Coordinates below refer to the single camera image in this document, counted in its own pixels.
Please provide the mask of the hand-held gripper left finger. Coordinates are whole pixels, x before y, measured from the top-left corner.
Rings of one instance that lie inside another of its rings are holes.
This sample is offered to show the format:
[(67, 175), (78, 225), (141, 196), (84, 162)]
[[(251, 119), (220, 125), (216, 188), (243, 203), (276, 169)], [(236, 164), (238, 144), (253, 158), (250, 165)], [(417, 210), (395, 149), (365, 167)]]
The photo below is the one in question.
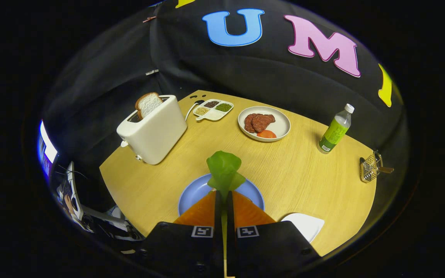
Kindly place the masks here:
[(159, 222), (138, 250), (138, 264), (158, 278), (223, 278), (224, 241), (221, 195), (212, 191), (190, 208), (204, 213), (186, 220)]

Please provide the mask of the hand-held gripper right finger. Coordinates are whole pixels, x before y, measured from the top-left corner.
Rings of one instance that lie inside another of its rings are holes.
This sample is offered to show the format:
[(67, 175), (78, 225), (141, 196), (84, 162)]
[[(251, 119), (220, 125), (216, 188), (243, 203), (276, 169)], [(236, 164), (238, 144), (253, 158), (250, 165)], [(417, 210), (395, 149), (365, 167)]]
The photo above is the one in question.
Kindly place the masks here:
[(296, 278), (320, 255), (290, 221), (277, 222), (239, 192), (227, 198), (228, 275)]

